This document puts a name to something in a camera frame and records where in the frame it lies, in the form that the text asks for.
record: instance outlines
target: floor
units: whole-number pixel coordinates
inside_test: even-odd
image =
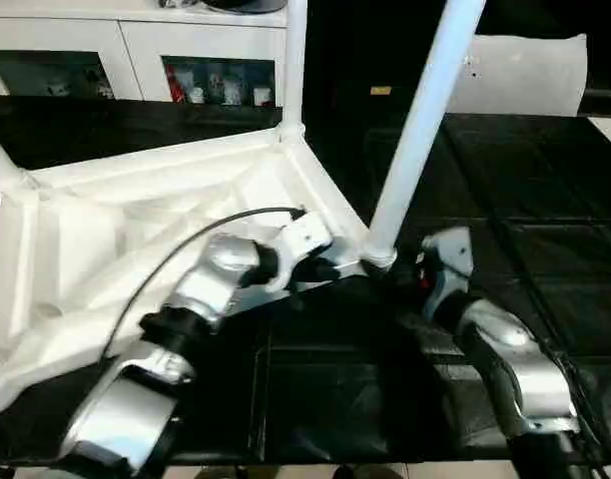
[[[336,466],[266,466],[249,468],[250,479],[331,479]],[[20,469],[15,479],[34,479],[40,469]],[[356,479],[516,479],[507,461],[363,465]],[[232,467],[171,467],[164,479],[235,479]]]

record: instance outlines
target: red item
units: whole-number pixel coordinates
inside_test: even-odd
[[[168,78],[168,85],[170,86],[170,95],[173,97],[173,103],[185,103],[186,95],[184,89],[175,77],[175,69],[166,65],[166,77]]]

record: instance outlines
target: glossy black surface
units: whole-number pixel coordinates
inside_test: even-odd
[[[0,98],[2,145],[31,169],[276,119],[264,109]],[[308,141],[366,222],[399,125],[348,131],[330,118],[308,126]],[[526,265],[611,431],[611,144],[582,119],[447,117],[400,247],[454,225],[472,230],[479,290],[545,334],[516,256]],[[176,462],[508,457],[485,390],[446,333],[364,278],[301,300],[303,309],[280,301],[232,318],[223,350],[201,371]],[[0,463],[50,462],[94,372],[33,386],[1,413]]]

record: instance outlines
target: wire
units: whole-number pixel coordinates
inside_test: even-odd
[[[148,276],[146,276],[146,278],[142,281],[139,287],[135,289],[135,292],[133,292],[133,294],[130,296],[130,298],[128,299],[128,302],[126,302],[126,305],[124,306],[124,308],[122,309],[122,312],[119,314],[119,317],[115,321],[113,329],[111,330],[111,333],[108,336],[108,339],[106,340],[106,344],[104,345],[104,348],[102,349],[102,352],[99,355],[98,364],[101,364],[104,361],[104,359],[106,358],[106,356],[108,355],[113,345],[113,342],[115,342],[115,337],[117,336],[117,333],[119,332],[119,329],[122,326],[122,323],[126,319],[126,314],[128,314],[128,311],[131,309],[131,307],[133,307],[133,305],[135,304],[139,296],[142,294],[142,292],[144,292],[144,289],[146,289],[146,286],[148,286],[148,284],[159,273],[159,271],[161,271],[163,267],[166,264],[168,264],[168,262],[173,257],[175,257],[182,249],[188,246],[191,242],[197,240],[199,237],[202,237],[203,235],[205,235],[208,232],[211,232],[212,230],[222,227],[223,225],[227,223],[231,223],[236,220],[241,220],[243,218],[253,217],[256,215],[264,215],[267,213],[290,213],[293,219],[296,219],[300,217],[301,215],[303,215],[304,212],[305,212],[304,210],[300,210],[298,208],[271,207],[271,208],[257,208],[255,210],[248,210],[246,212],[236,213],[234,215],[230,215],[229,217],[225,217],[220,220],[216,220],[215,222],[207,225],[206,227],[202,228],[198,232],[193,233],[192,235],[184,239],[182,242],[177,244],[173,248],[173,250],[170,251],[168,255],[157,265],[157,267],[155,267],[155,269],[153,269],[153,271]]]

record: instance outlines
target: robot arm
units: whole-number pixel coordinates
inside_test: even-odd
[[[163,475],[181,423],[176,411],[182,391],[195,380],[198,352],[219,333],[237,291],[252,284],[270,292],[287,287],[298,263],[331,243],[315,213],[296,219],[268,244],[211,237],[162,308],[144,316],[141,338],[81,405],[62,444],[62,460],[49,474]]]
[[[568,465],[568,433],[579,430],[567,379],[514,314],[468,292],[469,231],[426,238],[415,276],[422,315],[452,334],[481,375],[520,477],[591,477]]]

